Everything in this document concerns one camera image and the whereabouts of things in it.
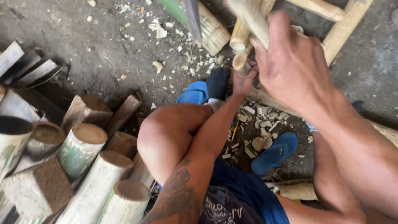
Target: left hand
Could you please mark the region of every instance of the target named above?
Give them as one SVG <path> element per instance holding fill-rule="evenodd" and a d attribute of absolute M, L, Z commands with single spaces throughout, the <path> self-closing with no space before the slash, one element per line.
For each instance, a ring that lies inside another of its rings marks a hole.
<path fill-rule="evenodd" d="M 253 88 L 253 80 L 258 74 L 258 66 L 253 66 L 247 76 L 241 76 L 234 72 L 234 91 L 233 94 L 246 97 Z"/>

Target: dirt floor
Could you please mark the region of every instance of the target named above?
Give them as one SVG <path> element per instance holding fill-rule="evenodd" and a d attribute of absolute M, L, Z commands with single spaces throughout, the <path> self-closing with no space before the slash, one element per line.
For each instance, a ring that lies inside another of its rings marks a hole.
<path fill-rule="evenodd" d="M 0 0 L 0 50 L 18 40 L 23 48 L 35 48 L 59 65 L 62 73 L 51 83 L 37 89 L 63 110 L 75 94 L 98 96 L 115 109 L 131 93 L 140 92 L 143 105 L 142 117 L 156 106 L 172 104 L 190 83 L 205 80 L 211 65 L 197 64 L 225 56 L 221 63 L 231 64 L 233 54 L 228 45 L 215 57 L 207 57 L 190 45 L 188 31 L 154 1 L 150 6 L 144 0 L 96 0 L 91 7 L 85 0 Z M 329 0 L 344 8 L 347 0 Z M 223 6 L 222 0 L 204 0 L 207 8 L 232 32 L 235 17 Z M 122 6 L 129 9 L 122 12 Z M 377 0 L 341 50 L 342 57 L 330 67 L 333 81 L 340 86 L 350 101 L 365 101 L 363 116 L 385 126 L 398 129 L 398 25 L 391 22 L 391 12 L 398 7 L 396 0 Z M 274 9 L 286 9 L 292 16 L 292 24 L 301 25 L 306 35 L 324 38 L 333 23 L 309 11 L 283 0 Z M 168 35 L 156 39 L 148 26 L 158 20 Z M 173 22 L 174 27 L 164 26 Z M 184 35 L 176 33 L 181 30 Z M 187 56 L 196 56 L 193 64 Z M 152 66 L 153 61 L 164 63 L 160 74 Z M 188 65 L 195 75 L 181 67 Z M 254 121 L 245 129 L 238 141 L 252 140 L 259 136 Z M 301 118 L 291 117 L 289 125 L 280 125 L 275 132 L 296 133 L 299 147 L 281 169 L 273 169 L 263 178 L 282 181 L 312 177 L 313 150 L 308 143 L 308 128 Z M 138 120 L 132 118 L 126 125 L 127 132 L 137 136 Z M 240 166 L 250 171 L 250 159 L 243 158 Z"/>

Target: tattooed arm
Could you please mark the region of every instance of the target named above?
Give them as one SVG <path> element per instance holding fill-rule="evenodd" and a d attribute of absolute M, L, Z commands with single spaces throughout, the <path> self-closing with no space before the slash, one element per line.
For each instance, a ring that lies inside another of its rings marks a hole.
<path fill-rule="evenodd" d="M 232 119 L 251 90 L 256 75 L 256 67 L 246 77 L 234 74 L 234 93 L 231 98 L 199 129 L 187 154 L 167 179 L 154 207 L 142 221 L 143 224 L 197 223 L 214 161 L 225 144 Z"/>

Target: leg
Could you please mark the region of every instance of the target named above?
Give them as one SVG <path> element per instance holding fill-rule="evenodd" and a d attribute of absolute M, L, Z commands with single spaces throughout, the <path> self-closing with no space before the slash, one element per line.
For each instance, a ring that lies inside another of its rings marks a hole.
<path fill-rule="evenodd" d="M 140 127 L 138 152 L 149 172 L 163 185 L 186 154 L 195 133 L 213 115 L 209 105 L 179 103 L 162 106 Z"/>
<path fill-rule="evenodd" d="M 329 210 L 323 211 L 297 204 L 278 196 L 291 224 L 296 223 L 365 223 L 365 215 L 344 183 L 336 158 L 326 140 L 313 132 L 315 144 L 314 187 L 319 201 Z"/>

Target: blue shorts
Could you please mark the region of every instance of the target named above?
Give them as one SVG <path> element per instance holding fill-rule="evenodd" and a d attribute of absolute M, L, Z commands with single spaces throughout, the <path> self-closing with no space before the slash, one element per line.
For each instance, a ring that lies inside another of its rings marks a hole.
<path fill-rule="evenodd" d="M 226 187 L 238 200 L 246 202 L 266 224 L 289 224 L 278 198 L 257 175 L 227 166 L 217 158 L 210 185 Z"/>

